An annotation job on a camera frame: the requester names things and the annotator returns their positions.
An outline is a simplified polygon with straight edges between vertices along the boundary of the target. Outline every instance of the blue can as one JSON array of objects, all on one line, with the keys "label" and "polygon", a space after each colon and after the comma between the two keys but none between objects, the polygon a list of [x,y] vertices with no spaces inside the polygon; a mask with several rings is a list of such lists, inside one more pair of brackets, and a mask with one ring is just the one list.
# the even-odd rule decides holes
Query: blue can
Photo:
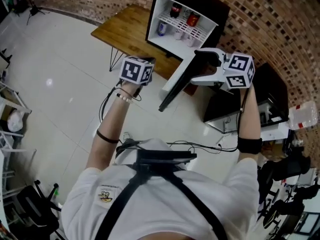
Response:
[{"label": "blue can", "polygon": [[165,35],[165,33],[166,33],[166,31],[167,31],[167,26],[168,26],[168,23],[166,23],[166,22],[161,21],[161,22],[159,23],[158,35],[159,35],[160,37],[162,37],[162,36]]}]

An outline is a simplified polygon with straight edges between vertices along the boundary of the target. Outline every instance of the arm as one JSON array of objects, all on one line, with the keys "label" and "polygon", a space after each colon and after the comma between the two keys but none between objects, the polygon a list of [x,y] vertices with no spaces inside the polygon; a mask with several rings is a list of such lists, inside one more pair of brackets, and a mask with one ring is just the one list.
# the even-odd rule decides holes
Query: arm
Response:
[{"label": "arm", "polygon": [[[240,90],[241,104],[244,100],[245,93],[245,89]],[[255,88],[252,85],[249,89],[245,107],[241,115],[239,137],[243,139],[258,140],[260,139],[260,132],[261,125],[258,104],[256,100]],[[240,152],[238,162],[245,158],[252,158],[257,161],[258,155]]]},{"label": "arm", "polygon": [[[134,95],[139,85],[126,82],[121,86],[123,90]],[[119,93],[127,98],[131,98],[126,92]],[[127,115],[129,103],[116,97],[111,108],[105,115],[98,130],[99,132],[110,140],[118,140]],[[93,167],[99,170],[104,170],[110,164],[111,158],[117,147],[116,143],[109,143],[101,139],[97,134],[93,138],[91,151],[89,154],[86,168]]]}]

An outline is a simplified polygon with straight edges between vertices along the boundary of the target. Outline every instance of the shoulder strap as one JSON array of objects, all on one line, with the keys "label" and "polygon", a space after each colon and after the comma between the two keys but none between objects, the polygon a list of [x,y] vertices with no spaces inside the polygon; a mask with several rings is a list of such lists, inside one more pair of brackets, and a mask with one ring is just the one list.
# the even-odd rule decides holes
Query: shoulder strap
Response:
[{"label": "shoulder strap", "polygon": [[218,240],[228,240],[226,231],[217,216],[185,184],[183,184],[181,178],[177,177],[173,172],[157,171],[157,173],[184,193],[211,225]]},{"label": "shoulder strap", "polygon": [[129,180],[128,185],[126,185],[124,190],[115,199],[106,216],[104,217],[95,236],[95,240],[106,240],[109,238],[111,230],[115,226],[130,197],[136,191],[136,189],[140,185],[146,183],[149,178],[149,175],[142,174],[137,171],[135,176]]}]

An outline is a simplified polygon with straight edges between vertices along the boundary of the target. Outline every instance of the white shelf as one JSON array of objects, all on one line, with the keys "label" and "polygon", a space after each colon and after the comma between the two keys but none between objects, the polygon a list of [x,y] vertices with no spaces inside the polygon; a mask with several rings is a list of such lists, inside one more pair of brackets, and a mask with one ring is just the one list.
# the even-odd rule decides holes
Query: white shelf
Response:
[{"label": "white shelf", "polygon": [[181,14],[183,13],[180,12],[180,15],[177,18],[174,18],[174,17],[170,17],[170,13],[165,11],[161,13],[158,16],[158,18],[161,21],[166,22],[171,26],[174,26],[175,28],[182,30],[183,32],[193,36],[195,39],[199,40],[200,42],[204,42],[207,39],[209,32],[206,31],[203,27],[198,25],[189,26],[187,24],[187,18],[181,16]]},{"label": "white shelf", "polygon": [[183,40],[176,40],[170,33],[166,33],[163,36],[154,36],[149,38],[152,43],[164,47],[170,53],[173,53],[181,59],[188,58],[195,54],[197,46],[189,47]]}]

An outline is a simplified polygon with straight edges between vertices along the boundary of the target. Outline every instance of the black wristband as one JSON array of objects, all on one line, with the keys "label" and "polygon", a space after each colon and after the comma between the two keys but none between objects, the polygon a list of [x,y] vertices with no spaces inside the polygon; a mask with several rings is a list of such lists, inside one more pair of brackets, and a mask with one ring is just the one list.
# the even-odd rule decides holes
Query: black wristband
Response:
[{"label": "black wristband", "polygon": [[112,144],[117,144],[119,142],[119,140],[109,139],[106,136],[103,136],[98,129],[96,130],[96,134],[106,142],[109,142],[109,143],[112,143]]},{"label": "black wristband", "polygon": [[262,138],[247,139],[238,137],[238,150],[242,153],[258,154],[262,148]]}]

